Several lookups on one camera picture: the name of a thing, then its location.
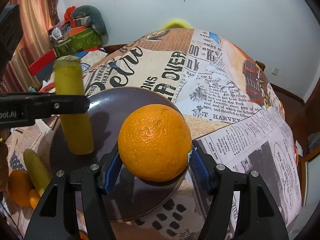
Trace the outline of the red plastic bag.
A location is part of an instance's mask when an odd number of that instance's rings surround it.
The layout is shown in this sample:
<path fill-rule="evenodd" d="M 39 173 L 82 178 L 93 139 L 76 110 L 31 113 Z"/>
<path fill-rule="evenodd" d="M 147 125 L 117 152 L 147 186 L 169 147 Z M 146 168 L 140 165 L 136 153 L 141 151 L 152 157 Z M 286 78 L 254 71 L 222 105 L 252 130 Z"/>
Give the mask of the red plastic bag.
<path fill-rule="evenodd" d="M 65 21 L 70 21 L 71 20 L 71 14 L 72 12 L 76 9 L 75 6 L 71 6 L 71 7 L 68 7 L 66 10 L 65 10 L 65 13 L 64 13 L 64 20 Z"/>

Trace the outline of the small mandarin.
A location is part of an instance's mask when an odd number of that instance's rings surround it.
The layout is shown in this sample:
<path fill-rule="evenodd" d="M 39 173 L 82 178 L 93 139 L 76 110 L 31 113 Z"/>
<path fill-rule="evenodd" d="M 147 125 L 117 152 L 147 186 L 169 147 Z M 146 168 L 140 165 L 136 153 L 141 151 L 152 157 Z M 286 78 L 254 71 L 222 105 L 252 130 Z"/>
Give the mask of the small mandarin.
<path fill-rule="evenodd" d="M 33 209 L 36 208 L 39 200 L 40 200 L 39 193 L 35 189 L 31 189 L 29 192 L 29 202 Z"/>

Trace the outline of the striped orange curtain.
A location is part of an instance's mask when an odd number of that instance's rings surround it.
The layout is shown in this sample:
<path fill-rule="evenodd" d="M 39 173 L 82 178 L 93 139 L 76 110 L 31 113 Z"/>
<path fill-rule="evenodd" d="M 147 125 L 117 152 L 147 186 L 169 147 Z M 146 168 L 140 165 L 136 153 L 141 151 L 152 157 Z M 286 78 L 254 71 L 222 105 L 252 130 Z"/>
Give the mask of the striped orange curtain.
<path fill-rule="evenodd" d="M 38 83 L 28 66 L 51 49 L 48 30 L 59 22 L 58 0 L 9 0 L 18 4 L 23 36 L 1 77 L 1 92 L 26 92 Z"/>

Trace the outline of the large orange with sticker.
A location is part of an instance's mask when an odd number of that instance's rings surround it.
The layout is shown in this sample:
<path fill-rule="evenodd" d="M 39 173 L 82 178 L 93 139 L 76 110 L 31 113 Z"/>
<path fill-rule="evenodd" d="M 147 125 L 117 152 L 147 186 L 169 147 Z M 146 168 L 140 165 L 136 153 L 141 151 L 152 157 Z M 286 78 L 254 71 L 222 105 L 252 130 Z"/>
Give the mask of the large orange with sticker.
<path fill-rule="evenodd" d="M 193 149 L 191 132 L 175 109 L 150 104 L 132 112 L 118 135 L 118 151 L 125 167 L 140 179 L 165 182 L 188 166 Z"/>

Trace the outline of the newspaper print tablecloth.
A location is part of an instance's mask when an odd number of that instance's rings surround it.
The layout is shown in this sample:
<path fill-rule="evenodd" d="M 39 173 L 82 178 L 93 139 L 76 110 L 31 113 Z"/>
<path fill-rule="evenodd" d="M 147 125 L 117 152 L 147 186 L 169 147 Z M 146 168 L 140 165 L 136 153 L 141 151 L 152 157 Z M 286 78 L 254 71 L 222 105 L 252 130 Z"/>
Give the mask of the newspaper print tablecloth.
<path fill-rule="evenodd" d="M 187 122 L 192 145 L 196 140 L 231 171 L 259 172 L 286 227 L 298 215 L 291 129 L 265 74 L 232 42 L 208 31 L 160 30 L 108 55 L 82 77 L 87 98 L 123 87 L 165 97 Z M 115 239 L 199 239 L 213 197 L 198 184 L 189 160 L 183 172 L 178 190 L 162 206 L 135 220 L 110 221 Z M 81 192 L 75 201 L 79 230 L 86 230 Z M 235 191 L 224 239 L 234 239 L 239 202 Z"/>

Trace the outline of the green sugarcane piece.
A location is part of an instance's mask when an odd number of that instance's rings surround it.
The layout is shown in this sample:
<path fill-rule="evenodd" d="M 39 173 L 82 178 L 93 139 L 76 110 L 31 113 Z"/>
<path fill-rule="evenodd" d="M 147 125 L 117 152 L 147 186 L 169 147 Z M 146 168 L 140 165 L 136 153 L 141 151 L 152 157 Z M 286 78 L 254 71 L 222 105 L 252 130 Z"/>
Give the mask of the green sugarcane piece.
<path fill-rule="evenodd" d="M 41 197 L 49 185 L 52 175 L 38 157 L 37 153 L 32 149 L 26 149 L 24 151 L 23 160 L 27 173 L 29 174 L 36 191 Z"/>

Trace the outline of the red gift box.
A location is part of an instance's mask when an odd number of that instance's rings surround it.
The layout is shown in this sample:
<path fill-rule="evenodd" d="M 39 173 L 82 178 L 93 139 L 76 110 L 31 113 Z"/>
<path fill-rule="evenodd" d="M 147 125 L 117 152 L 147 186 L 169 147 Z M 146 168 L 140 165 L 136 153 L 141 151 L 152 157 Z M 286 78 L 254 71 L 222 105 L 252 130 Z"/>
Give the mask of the red gift box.
<path fill-rule="evenodd" d="M 54 49 L 49 50 L 39 57 L 35 62 L 28 66 L 27 70 L 31 76 L 35 76 L 45 66 L 52 63 L 56 59 L 56 53 Z"/>

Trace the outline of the wall power outlet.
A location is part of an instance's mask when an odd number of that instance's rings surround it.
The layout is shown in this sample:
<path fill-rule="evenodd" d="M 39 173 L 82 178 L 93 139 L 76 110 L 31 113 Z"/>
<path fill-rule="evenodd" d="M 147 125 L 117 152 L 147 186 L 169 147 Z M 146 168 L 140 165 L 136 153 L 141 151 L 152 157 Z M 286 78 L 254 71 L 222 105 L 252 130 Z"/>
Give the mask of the wall power outlet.
<path fill-rule="evenodd" d="M 278 72 L 279 72 L 279 69 L 278 68 L 273 68 L 273 70 L 272 70 L 272 75 L 277 75 L 278 74 Z"/>

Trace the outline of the grey plush pillow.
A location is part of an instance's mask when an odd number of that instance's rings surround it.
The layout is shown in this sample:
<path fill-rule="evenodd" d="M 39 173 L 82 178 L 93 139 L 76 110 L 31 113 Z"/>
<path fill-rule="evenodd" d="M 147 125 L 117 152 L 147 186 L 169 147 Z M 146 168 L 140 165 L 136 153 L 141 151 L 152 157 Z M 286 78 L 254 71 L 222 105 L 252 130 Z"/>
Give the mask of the grey plush pillow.
<path fill-rule="evenodd" d="M 82 26 L 93 28 L 93 30 L 101 36 L 107 34 L 105 22 L 96 7 L 91 5 L 77 7 L 71 12 L 71 19 L 80 21 Z"/>

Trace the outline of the dark purple plate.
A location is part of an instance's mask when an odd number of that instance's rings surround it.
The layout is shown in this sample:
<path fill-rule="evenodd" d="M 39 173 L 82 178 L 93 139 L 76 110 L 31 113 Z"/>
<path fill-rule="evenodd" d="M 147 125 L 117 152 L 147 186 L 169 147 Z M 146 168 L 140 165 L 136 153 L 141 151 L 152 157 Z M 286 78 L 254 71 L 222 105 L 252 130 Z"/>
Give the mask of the dark purple plate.
<path fill-rule="evenodd" d="M 51 171 L 81 172 L 92 164 L 98 164 L 101 169 L 100 192 L 109 220 L 127 222 L 147 215 L 173 196 L 185 172 L 162 183 L 139 179 L 126 169 L 120 159 L 118 135 L 124 120 L 140 107 L 162 104 L 174 108 L 174 104 L 155 92 L 134 87 L 104 90 L 88 99 L 94 151 L 87 155 L 71 153 L 62 128 L 58 127 L 49 154 Z"/>

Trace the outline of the yellow sugarcane piece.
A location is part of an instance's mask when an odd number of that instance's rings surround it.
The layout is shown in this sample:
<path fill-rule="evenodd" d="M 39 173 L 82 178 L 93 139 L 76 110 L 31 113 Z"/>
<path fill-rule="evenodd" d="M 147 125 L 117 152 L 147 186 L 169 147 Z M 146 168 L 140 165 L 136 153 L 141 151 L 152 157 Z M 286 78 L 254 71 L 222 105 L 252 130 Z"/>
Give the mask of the yellow sugarcane piece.
<path fill-rule="evenodd" d="M 94 150 L 94 142 L 80 59 L 72 55 L 63 56 L 54 62 L 53 70 L 55 93 L 63 99 L 57 113 L 68 149 L 76 155 L 90 154 Z"/>

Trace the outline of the yellow foam tube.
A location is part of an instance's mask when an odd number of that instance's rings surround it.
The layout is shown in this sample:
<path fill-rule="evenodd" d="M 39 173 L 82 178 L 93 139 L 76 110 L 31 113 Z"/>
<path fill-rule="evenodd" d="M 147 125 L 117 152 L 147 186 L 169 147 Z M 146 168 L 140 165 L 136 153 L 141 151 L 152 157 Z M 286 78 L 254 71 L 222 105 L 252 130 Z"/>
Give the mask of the yellow foam tube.
<path fill-rule="evenodd" d="M 175 28 L 183 28 L 183 29 L 190 29 L 190 26 L 183 20 L 170 20 L 168 21 L 163 27 L 162 30 L 165 29 L 175 29 Z"/>

